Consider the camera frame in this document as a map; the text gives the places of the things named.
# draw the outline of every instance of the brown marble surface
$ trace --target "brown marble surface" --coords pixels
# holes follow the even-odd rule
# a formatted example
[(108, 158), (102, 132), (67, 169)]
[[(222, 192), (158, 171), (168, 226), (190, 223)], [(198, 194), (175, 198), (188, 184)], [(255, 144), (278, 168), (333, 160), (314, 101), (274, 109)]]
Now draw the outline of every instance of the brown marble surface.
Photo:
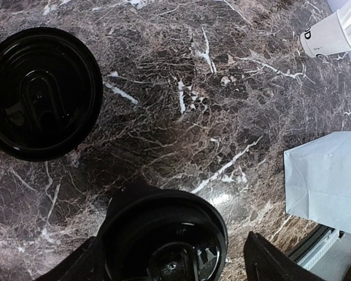
[(222, 213), (221, 280), (245, 280), (249, 231), (291, 249), (314, 224), (284, 212), (283, 151), (351, 130), (348, 56), (309, 59), (298, 39), (329, 14), (325, 0), (0, 0), (0, 42), (35, 26), (69, 31), (106, 86), (94, 131), (67, 156), (0, 152), (0, 280), (54, 267), (137, 179)]

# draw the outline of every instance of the paper cup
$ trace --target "paper cup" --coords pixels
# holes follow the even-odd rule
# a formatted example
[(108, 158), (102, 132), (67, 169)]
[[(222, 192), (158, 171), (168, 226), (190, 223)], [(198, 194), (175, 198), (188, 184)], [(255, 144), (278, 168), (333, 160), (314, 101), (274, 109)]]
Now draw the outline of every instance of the paper cup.
[(340, 24), (338, 11), (303, 32), (300, 42), (310, 57), (351, 51), (351, 43)]

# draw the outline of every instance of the marble tabletop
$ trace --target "marble tabletop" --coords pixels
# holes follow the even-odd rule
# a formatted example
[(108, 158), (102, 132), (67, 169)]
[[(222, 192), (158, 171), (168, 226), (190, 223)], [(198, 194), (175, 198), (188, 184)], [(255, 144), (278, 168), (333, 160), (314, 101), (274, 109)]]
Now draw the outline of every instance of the marble tabletop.
[(315, 224), (284, 212), (283, 151), (351, 130), (348, 55), (310, 59), (298, 38), (329, 14), (326, 0), (0, 0), (0, 42), (64, 29), (105, 83), (76, 150), (45, 163), (0, 151), (0, 280), (57, 265), (134, 180), (192, 191), (221, 212), (221, 280), (245, 279), (249, 231), (291, 249)]

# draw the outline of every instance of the marble countertop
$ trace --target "marble countertop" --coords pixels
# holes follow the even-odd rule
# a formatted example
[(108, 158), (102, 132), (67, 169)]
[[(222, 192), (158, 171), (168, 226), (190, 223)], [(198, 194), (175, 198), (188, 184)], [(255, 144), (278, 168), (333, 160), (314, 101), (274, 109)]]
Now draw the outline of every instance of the marble countertop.
[(221, 212), (221, 280), (245, 279), (249, 231), (291, 249), (314, 224), (284, 212), (283, 151), (351, 130), (348, 56), (310, 59), (298, 38), (329, 14), (326, 0), (0, 0), (0, 42), (64, 29), (110, 86), (93, 132), (65, 157), (0, 151), (0, 280), (54, 267), (134, 180), (193, 191)]

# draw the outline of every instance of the white bag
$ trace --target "white bag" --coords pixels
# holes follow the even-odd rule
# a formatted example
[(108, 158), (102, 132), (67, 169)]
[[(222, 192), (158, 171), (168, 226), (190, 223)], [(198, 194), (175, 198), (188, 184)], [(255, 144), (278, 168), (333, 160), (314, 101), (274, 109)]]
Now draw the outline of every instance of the white bag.
[(284, 152), (286, 212), (351, 233), (351, 132)]

